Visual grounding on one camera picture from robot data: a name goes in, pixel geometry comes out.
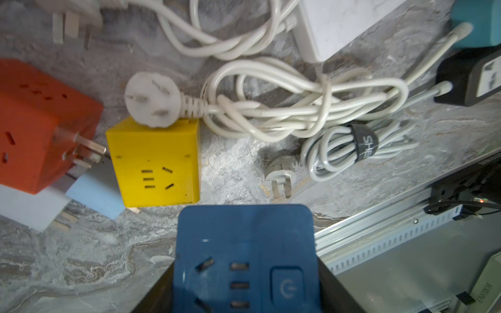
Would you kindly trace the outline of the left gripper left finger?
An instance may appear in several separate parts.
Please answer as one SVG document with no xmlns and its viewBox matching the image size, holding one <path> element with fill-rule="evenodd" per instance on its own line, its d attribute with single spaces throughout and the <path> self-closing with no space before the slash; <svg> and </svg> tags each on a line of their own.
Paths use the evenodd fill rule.
<svg viewBox="0 0 501 313">
<path fill-rule="evenodd" d="M 131 313 L 171 313 L 174 263 L 166 270 Z"/>
</svg>

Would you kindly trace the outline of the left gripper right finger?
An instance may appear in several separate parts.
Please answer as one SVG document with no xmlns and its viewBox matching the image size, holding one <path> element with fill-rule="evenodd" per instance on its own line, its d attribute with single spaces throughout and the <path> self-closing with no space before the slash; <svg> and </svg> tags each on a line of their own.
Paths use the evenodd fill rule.
<svg viewBox="0 0 501 313">
<path fill-rule="evenodd" d="M 317 260 L 322 312 L 366 313 L 323 261 L 320 258 Z"/>
</svg>

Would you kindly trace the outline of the blue cube socket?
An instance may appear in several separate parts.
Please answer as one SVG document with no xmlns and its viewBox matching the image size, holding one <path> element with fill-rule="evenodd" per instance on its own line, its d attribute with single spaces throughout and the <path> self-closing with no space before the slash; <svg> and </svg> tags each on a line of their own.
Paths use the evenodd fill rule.
<svg viewBox="0 0 501 313">
<path fill-rule="evenodd" d="M 188 206 L 179 216 L 173 312 L 320 312 L 311 211 Z"/>
</svg>

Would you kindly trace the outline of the light blue adapter plug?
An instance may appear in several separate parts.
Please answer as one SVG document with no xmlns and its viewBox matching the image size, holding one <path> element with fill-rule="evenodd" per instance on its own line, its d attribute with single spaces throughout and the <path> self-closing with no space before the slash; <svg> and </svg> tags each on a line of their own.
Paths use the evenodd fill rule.
<svg viewBox="0 0 501 313">
<path fill-rule="evenodd" d="M 85 171 L 65 195 L 112 220 L 124 211 L 141 213 L 137 207 L 124 205 L 112 161 L 107 156 Z"/>
</svg>

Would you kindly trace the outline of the yellow cube socket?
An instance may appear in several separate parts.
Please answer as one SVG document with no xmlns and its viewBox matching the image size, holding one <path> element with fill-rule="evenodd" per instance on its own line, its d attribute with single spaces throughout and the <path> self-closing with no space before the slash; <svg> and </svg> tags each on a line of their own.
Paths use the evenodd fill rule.
<svg viewBox="0 0 501 313">
<path fill-rule="evenodd" d="M 180 119 L 153 129 L 128 117 L 106 132 L 112 164 L 128 208 L 198 203 L 200 123 Z"/>
</svg>

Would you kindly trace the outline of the white 66W charger plug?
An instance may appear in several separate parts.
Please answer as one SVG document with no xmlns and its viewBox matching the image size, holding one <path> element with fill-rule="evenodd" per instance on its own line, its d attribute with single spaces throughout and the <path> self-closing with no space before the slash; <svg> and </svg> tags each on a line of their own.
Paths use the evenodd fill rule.
<svg viewBox="0 0 501 313">
<path fill-rule="evenodd" d="M 1 186 L 1 216 L 38 232 L 49 226 L 68 232 L 78 218 L 64 208 L 72 201 L 66 196 L 75 178 L 63 176 L 37 194 Z"/>
</svg>

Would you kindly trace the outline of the red cube socket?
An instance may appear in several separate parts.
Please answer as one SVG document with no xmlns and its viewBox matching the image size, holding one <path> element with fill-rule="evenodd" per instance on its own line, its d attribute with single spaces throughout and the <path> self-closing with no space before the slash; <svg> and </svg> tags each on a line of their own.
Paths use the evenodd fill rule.
<svg viewBox="0 0 501 313">
<path fill-rule="evenodd" d="M 104 107 L 17 59 L 1 60 L 1 184 L 37 194 L 106 148 L 93 141 Z"/>
</svg>

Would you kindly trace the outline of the black power strip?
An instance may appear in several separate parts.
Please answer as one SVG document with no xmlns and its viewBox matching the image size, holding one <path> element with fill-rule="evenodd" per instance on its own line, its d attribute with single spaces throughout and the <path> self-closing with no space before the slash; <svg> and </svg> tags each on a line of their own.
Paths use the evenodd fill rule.
<svg viewBox="0 0 501 313">
<path fill-rule="evenodd" d="M 450 92 L 434 98 L 439 104 L 471 107 L 500 92 L 500 46 L 468 48 L 443 60 L 436 82 L 452 84 Z"/>
</svg>

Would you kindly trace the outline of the teal power strip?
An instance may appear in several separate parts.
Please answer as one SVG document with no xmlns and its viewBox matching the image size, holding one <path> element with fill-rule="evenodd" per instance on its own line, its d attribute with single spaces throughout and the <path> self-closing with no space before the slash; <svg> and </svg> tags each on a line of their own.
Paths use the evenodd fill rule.
<svg viewBox="0 0 501 313">
<path fill-rule="evenodd" d="M 450 13 L 452 27 L 468 22 L 471 34 L 454 44 L 456 49 L 484 48 L 500 44 L 500 1 L 457 0 Z"/>
</svg>

